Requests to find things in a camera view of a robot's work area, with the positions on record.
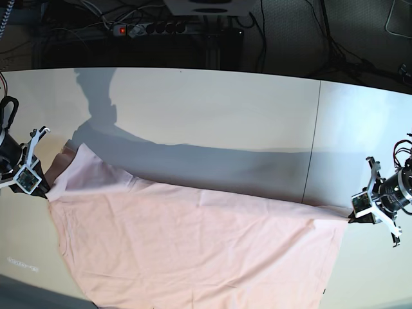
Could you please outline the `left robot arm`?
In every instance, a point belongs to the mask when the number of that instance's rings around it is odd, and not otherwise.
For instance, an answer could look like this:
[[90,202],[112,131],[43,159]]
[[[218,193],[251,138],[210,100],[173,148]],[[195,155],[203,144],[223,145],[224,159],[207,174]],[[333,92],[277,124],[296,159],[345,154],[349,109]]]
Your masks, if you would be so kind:
[[351,197],[350,223],[383,223],[389,229],[393,246],[400,245],[402,229],[396,224],[398,212],[408,216],[411,205],[411,139],[398,141],[393,147],[392,159],[395,173],[389,178],[380,175],[380,162],[369,156],[366,161],[371,169],[368,185]]

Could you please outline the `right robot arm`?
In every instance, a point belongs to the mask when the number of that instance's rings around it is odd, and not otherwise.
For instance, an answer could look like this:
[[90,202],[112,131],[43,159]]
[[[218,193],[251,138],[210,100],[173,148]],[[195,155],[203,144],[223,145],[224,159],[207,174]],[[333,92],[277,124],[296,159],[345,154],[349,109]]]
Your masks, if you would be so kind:
[[45,199],[50,186],[34,149],[50,129],[46,126],[34,129],[29,142],[18,143],[9,133],[18,107],[16,98],[5,96],[1,100],[1,188]]

